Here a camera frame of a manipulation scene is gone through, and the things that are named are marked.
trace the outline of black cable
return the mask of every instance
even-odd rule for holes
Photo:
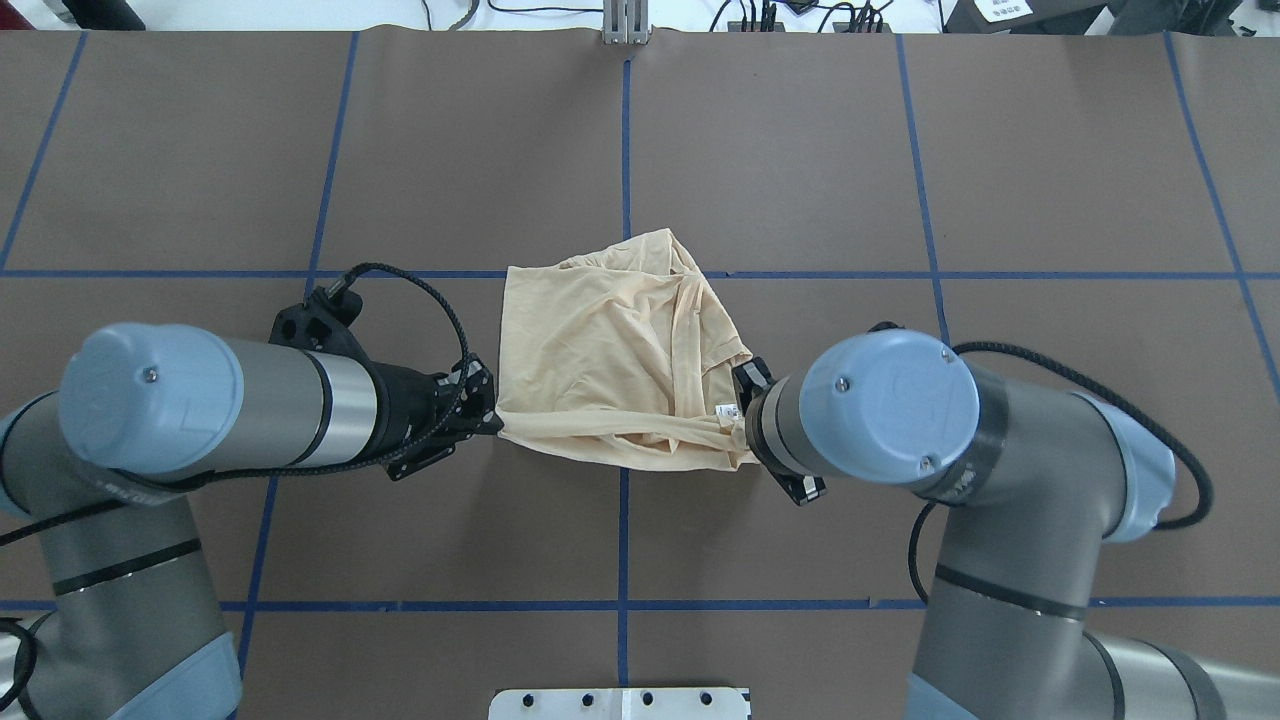
[[[707,32],[716,32],[716,26],[719,23],[719,17],[724,14],[724,9],[728,8],[728,4],[732,1],[733,0],[724,0],[724,3],[721,4],[721,9],[716,10],[716,17],[712,18],[712,27],[707,28]],[[742,15],[742,24],[744,26],[746,24],[745,14]]]
[[[544,5],[541,8],[499,8],[493,4],[493,0],[486,0],[489,8],[499,13],[547,13],[547,12],[561,12],[561,13],[603,13],[604,8],[564,8],[561,5]]]
[[[27,689],[27,683],[36,673],[36,635],[23,628],[13,618],[0,619],[0,633],[18,638],[18,653],[14,656],[13,687],[0,696],[0,712],[18,701],[22,691]]]
[[[29,525],[23,525],[12,533],[5,533],[0,536],[0,547],[15,543],[20,539],[29,538],[33,534],[42,533],[45,530],[56,528],[58,525],[65,525],[67,523],[73,523],[76,520],[83,520],[84,518],[92,518],[93,515],[101,515],[109,510],[115,510],[118,507],[124,507],[124,503],[119,500],[104,500],[102,502],[95,502],[93,505],[87,505],[69,512],[63,512],[61,515],[54,515],[52,518],[41,520],[38,523],[32,523]]]
[[[929,512],[933,512],[933,509],[937,506],[938,503],[932,500],[924,503],[920,514],[915,516],[915,524],[911,525],[911,539],[906,542],[906,571],[911,575],[911,587],[915,588],[916,597],[924,605],[929,603],[929,593],[924,592],[924,583],[920,582],[920,568],[916,564],[916,555],[920,547],[920,530],[924,529],[924,521],[929,519]]]
[[[1018,357],[1019,360],[1025,360],[1087,389],[1088,392],[1102,398],[1105,402],[1115,405],[1121,413],[1133,418],[1134,421],[1142,425],[1148,433],[1155,436],[1156,439],[1164,443],[1165,447],[1172,451],[1183,465],[1187,466],[1192,474],[1192,479],[1196,482],[1196,491],[1199,496],[1196,501],[1196,509],[1181,518],[1156,523],[1156,529],[1176,530],[1179,528],[1189,528],[1208,516],[1210,510],[1213,507],[1213,480],[1210,479],[1208,471],[1204,470],[1199,459],[1197,459],[1196,455],[1181,443],[1181,441],[1174,437],[1172,433],[1166,430],[1164,425],[1152,420],[1151,416],[1138,409],[1138,406],[1133,402],[1121,397],[1116,391],[1085,375],[1084,373],[1080,373],[1079,370],[1074,370],[1057,360],[1053,360],[1052,357],[1007,342],[966,342],[964,345],[957,345],[951,350],[954,350],[956,355],[964,355],[966,352],[996,352],[1000,355]]]
[[[417,286],[424,292],[426,292],[428,295],[430,295],[431,299],[434,299],[436,304],[440,305],[440,309],[444,310],[444,314],[449,319],[449,324],[453,325],[453,332],[458,337],[458,348],[461,350],[462,354],[462,359],[458,361],[458,368],[461,368],[458,386],[457,388],[454,388],[453,396],[449,398],[448,407],[444,410],[444,413],[440,414],[436,423],[433,427],[428,428],[426,430],[420,430],[417,434],[406,438],[404,442],[402,442],[399,446],[393,447],[392,450],[388,450],[387,452],[383,452],[376,457],[369,457],[365,460],[352,460],[349,462],[340,462],[337,465],[321,465],[316,468],[256,468],[246,470],[209,471],[174,483],[165,483],[163,486],[164,489],[168,489],[170,492],[191,492],[201,487],[205,487],[210,483],[230,480],[237,478],[260,478],[268,475],[275,475],[279,478],[315,477],[315,475],[329,475],[333,473],[347,473],[351,470],[358,470],[361,468],[369,468],[371,465],[387,465],[402,457],[412,455],[422,445],[426,445],[431,439],[431,436],[440,432],[444,428],[444,425],[448,424],[451,415],[453,415],[454,411],[462,405],[462,392],[466,386],[466,383],[462,382],[462,379],[466,377],[467,365],[470,365],[471,360],[475,359],[475,355],[471,354],[471,347],[467,343],[467,333],[466,331],[462,329],[462,320],[458,319],[458,315],[457,313],[454,313],[453,306],[449,305],[449,301],[445,300],[444,296],[440,295],[438,290],[435,290],[426,282],[419,279],[411,273],[407,273],[399,268],[394,268],[392,265],[387,265],[383,263],[361,263],[356,265],[355,268],[342,274],[338,282],[330,287],[330,292],[334,288],[338,288],[339,291],[346,290],[352,284],[355,284],[356,279],[358,279],[361,275],[369,274],[375,270],[408,281],[415,286]],[[155,484],[150,483],[143,478],[137,478],[132,473],[127,473],[123,470],[115,470],[115,471],[134,482],[141,482],[143,484],[152,484],[152,486]],[[115,510],[118,507],[124,507],[124,503],[116,500],[108,500],[104,502],[72,510],[69,512],[63,512],[61,515],[55,515],[52,518],[41,520],[38,523],[32,523],[12,533],[0,536],[0,547],[18,542],[23,538],[31,537],[36,533],[41,533],[50,528],[56,528],[58,525],[90,518],[92,515],[99,515],[101,512]]]
[[[827,14],[823,15],[822,22],[818,23],[818,32],[822,32],[827,27],[827,20],[831,19],[831,14],[841,8],[849,8],[849,23],[852,24],[854,14],[858,12],[858,8],[854,8],[852,3],[836,3],[835,5],[827,8]]]
[[[480,0],[471,0],[471,6],[467,8],[466,14],[458,18],[458,22],[451,24],[449,29],[451,31],[462,29],[463,27],[466,27],[467,23],[471,22],[471,18],[476,17],[477,12],[480,12]]]

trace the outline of brown table surface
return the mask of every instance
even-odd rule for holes
[[[508,265],[671,227],[781,374],[893,319],[1129,395],[1219,501],[1107,547],[1091,626],[1280,673],[1277,61],[1162,36],[0,33],[0,407],[97,327],[265,338],[361,260],[422,272],[497,368]],[[357,333],[445,368],[402,284],[361,284]],[[763,719],[902,710],[908,493],[833,482],[797,510],[758,470],[477,438],[398,484],[193,502],[243,719],[484,717],[499,688],[620,683],[750,687]],[[0,577],[0,610],[49,606],[38,543]]]

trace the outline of white label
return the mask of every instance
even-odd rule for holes
[[[982,17],[987,18],[988,23],[1011,20],[1032,14],[1032,8],[1027,4],[1027,0],[974,0],[974,4],[978,5],[978,12],[982,13]]]

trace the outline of crumpled fabric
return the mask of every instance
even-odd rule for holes
[[[755,462],[731,374],[750,359],[669,229],[550,268],[509,268],[500,437],[636,470],[736,470]]]

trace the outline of black band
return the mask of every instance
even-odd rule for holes
[[[1009,392],[1000,375],[970,365],[978,386],[978,428],[964,455],[947,468],[932,487],[916,491],[923,500],[957,507],[969,501],[987,483],[991,471],[1005,452],[1009,436]]]
[[[1102,665],[1106,666],[1107,675],[1111,676],[1111,720],[1124,720],[1124,680],[1120,679],[1120,671],[1116,670],[1116,661],[1111,659],[1111,651],[1088,630],[1084,632],[1084,639],[1089,641],[1093,650],[1098,651],[1098,657],[1102,659]]]
[[[1066,605],[1065,602],[1059,602],[1038,594],[1030,594],[1023,591],[1015,591],[1014,588],[1006,588],[1005,585],[998,585],[996,583],[989,583],[980,578],[960,573],[959,570],[952,570],[941,562],[938,564],[937,570],[934,570],[933,577],[959,588],[984,594],[992,600],[1025,607],[1027,610],[1034,610],[1036,612],[1043,612],[1044,615],[1053,615],[1068,620],[1084,620],[1084,614],[1087,611],[1087,609],[1078,605]]]
[[[31,637],[36,637],[36,633],[40,632],[40,626],[45,624],[45,620],[49,620],[52,616],[54,616],[52,612],[46,612],[41,615],[38,619],[36,619],[36,621],[32,623],[29,628],[27,628],[27,632],[31,633]],[[37,651],[36,648],[32,648],[31,652],[37,652]],[[33,655],[32,662],[36,662],[36,659],[37,656]],[[22,708],[22,714],[26,715],[28,720],[45,720],[44,717],[41,717],[40,712],[36,711],[36,705],[31,702],[31,696],[27,693],[27,688],[22,688],[22,693],[18,694],[18,707]]]
[[[1226,705],[1222,702],[1222,693],[1217,692],[1213,678],[1208,675],[1194,657],[1171,647],[1147,641],[1139,642],[1151,646],[1156,652],[1167,657],[1174,664],[1174,667],[1178,669],[1178,673],[1181,674],[1183,682],[1187,683],[1187,689],[1192,692],[1192,702],[1196,703],[1196,720],[1226,720]]]
[[[302,451],[302,455],[298,455],[293,462],[289,462],[289,465],[297,465],[307,457],[311,457],[311,454],[320,447],[321,442],[324,442],[324,436],[329,432],[329,421],[333,419],[333,384],[329,382],[329,372],[324,369],[324,365],[321,365],[319,360],[316,360],[315,355],[311,355],[310,352],[303,352],[303,355],[307,356],[307,360],[311,360],[311,364],[316,368],[316,374],[320,375],[320,393],[324,396],[324,402],[320,406],[320,427],[316,428],[316,437],[311,438],[311,445],[308,445],[307,448]]]
[[[92,573],[86,573],[65,580],[58,580],[54,583],[54,594],[64,596],[67,593],[91,588],[93,585],[108,583],[131,573],[146,570],[147,568],[155,568],[161,562],[177,560],[184,555],[191,555],[192,552],[198,551],[200,538],[191,538],[187,542],[179,542],[178,544],[172,544],[164,550],[157,550],[141,557],[134,557],[133,560],[125,560],[124,562],[116,562],[115,565],[101,568],[99,570],[93,570]]]

